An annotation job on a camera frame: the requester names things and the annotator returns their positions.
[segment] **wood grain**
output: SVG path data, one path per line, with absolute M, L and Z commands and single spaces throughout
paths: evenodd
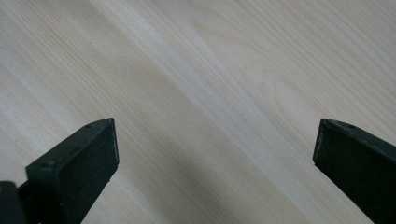
M 394 1 L 0 1 L 0 179 L 116 120 L 84 223 L 371 223 L 312 162 L 320 118 L 396 144 Z

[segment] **wooden table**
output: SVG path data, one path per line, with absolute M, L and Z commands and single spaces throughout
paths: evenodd
M 84 223 L 371 223 L 312 162 L 320 118 L 396 144 L 392 0 L 1 0 L 0 179 L 114 117 Z

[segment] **wooden surface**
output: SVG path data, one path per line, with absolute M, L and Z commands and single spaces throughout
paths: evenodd
M 0 179 L 114 117 L 84 223 L 371 223 L 312 162 L 320 118 L 396 144 L 392 0 L 1 0 Z

